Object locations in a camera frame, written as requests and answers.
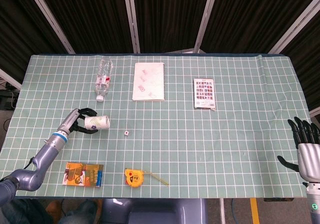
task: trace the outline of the black curtain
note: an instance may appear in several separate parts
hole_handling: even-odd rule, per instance
[[[45,0],[77,54],[132,53],[125,0]]]
[[[34,0],[1,0],[0,5],[0,68],[18,82],[31,55],[66,53]]]
[[[309,110],[320,107],[320,12],[281,53],[291,58]]]
[[[207,0],[134,0],[141,53],[195,47]]]
[[[206,53],[268,53],[312,0],[215,0]]]

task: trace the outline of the plastic bottle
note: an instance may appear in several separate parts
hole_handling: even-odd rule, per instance
[[[102,102],[105,99],[105,95],[107,94],[109,89],[112,68],[112,61],[109,57],[104,56],[100,61],[95,81],[95,92],[97,95],[97,102]]]

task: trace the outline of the green grid mat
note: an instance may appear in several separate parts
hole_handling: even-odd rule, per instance
[[[287,119],[309,119],[288,57],[111,56],[115,68],[100,103],[94,90],[101,57],[31,57],[0,153],[0,177],[23,168],[74,108],[108,115],[111,125],[93,135],[73,132],[40,189],[17,196],[305,195],[300,176],[276,158],[297,163]],[[132,101],[137,62],[164,63],[165,101]],[[214,79],[216,111],[194,109],[194,78]],[[67,162],[104,165],[101,188],[62,185]],[[131,188],[125,168],[151,171],[170,186],[145,175],[140,188]]]

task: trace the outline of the gray chair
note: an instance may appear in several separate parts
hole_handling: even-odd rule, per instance
[[[205,199],[105,198],[102,224],[207,224]]]

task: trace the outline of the robotic hand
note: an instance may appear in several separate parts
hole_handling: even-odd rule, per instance
[[[97,113],[90,109],[74,109],[61,123],[57,131],[45,141],[44,146],[39,150],[30,162],[35,165],[36,170],[18,169],[0,180],[0,207],[14,199],[17,190],[33,192],[37,190],[44,181],[46,172],[54,161],[59,151],[68,141],[68,135],[73,132],[86,134],[96,133],[98,130],[88,130],[78,126],[78,119],[85,119],[85,116],[94,117]]]
[[[282,156],[277,158],[286,168],[300,173],[300,176],[309,183],[303,182],[306,187],[306,196],[310,208],[313,224],[320,224],[320,130],[314,124],[301,121],[298,117],[288,120],[293,132],[293,139],[298,156],[298,165],[287,162]]]

